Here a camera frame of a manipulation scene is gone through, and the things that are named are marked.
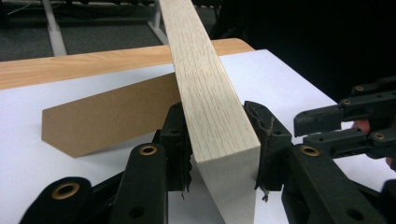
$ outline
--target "wood grain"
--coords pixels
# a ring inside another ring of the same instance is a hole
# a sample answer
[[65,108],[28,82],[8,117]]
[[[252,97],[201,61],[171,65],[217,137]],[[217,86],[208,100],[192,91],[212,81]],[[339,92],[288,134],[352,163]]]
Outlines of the wood grain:
[[[213,41],[219,55],[254,50],[239,39]],[[0,90],[171,63],[168,46],[0,63]]]
[[226,223],[253,223],[260,142],[191,1],[160,4],[198,168]]

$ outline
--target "brown cardboard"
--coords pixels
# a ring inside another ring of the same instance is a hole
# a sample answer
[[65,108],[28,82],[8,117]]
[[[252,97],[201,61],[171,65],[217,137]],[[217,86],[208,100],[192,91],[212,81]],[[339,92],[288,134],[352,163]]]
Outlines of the brown cardboard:
[[43,141],[79,157],[161,129],[180,102],[175,74],[43,110]]

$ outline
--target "brass grommet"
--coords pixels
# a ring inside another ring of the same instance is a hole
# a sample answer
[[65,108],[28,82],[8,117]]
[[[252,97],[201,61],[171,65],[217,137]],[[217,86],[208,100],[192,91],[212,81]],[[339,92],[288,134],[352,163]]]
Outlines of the brass grommet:
[[77,193],[79,184],[76,182],[67,182],[58,186],[51,194],[55,200],[63,200],[69,198]]
[[142,156],[149,156],[149,155],[156,153],[157,148],[154,146],[142,147],[142,148],[140,148],[139,152],[140,152],[140,155],[142,155]]
[[357,90],[357,91],[364,91],[364,88],[363,88],[363,86],[356,86],[356,87],[355,87],[355,90]]
[[308,147],[308,146],[301,146],[300,150],[308,156],[318,156],[320,155],[320,152],[314,148],[314,147]]
[[385,139],[385,136],[384,136],[384,134],[382,134],[382,133],[376,133],[376,134],[374,135],[374,137],[375,137],[376,139],[379,139],[379,140],[384,140],[384,139]]
[[351,103],[352,102],[350,102],[350,100],[348,100],[348,99],[343,100],[344,105],[350,105]]

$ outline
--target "white table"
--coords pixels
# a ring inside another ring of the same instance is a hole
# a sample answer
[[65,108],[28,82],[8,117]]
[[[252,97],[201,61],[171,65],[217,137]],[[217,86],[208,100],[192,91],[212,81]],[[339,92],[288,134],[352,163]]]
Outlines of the white table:
[[[297,113],[334,104],[268,50],[220,58],[241,103],[249,100],[266,105],[291,133]],[[170,72],[173,65],[166,64],[0,91],[0,223],[18,223],[41,190],[55,180],[81,176],[94,186],[110,178],[125,168],[132,148],[151,141],[149,133],[73,159],[41,141],[43,109]],[[301,143],[301,138],[292,142]],[[376,190],[396,176],[384,160],[364,155],[337,163],[350,178]],[[194,169],[191,175],[191,193],[185,193],[185,202],[179,192],[169,194],[169,223],[222,223],[198,171]],[[258,191],[255,223],[288,222],[280,195],[271,192],[269,202],[264,203]]]

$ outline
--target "light wood plank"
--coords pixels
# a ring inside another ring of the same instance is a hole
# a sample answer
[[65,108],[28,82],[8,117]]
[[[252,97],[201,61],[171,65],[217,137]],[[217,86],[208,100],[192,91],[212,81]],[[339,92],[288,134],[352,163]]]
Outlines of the light wood plank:
[[[254,50],[239,39],[215,40],[219,55]],[[168,46],[120,49],[0,63],[0,90],[171,63]]]
[[160,3],[198,168],[226,223],[253,223],[260,142],[191,1]]

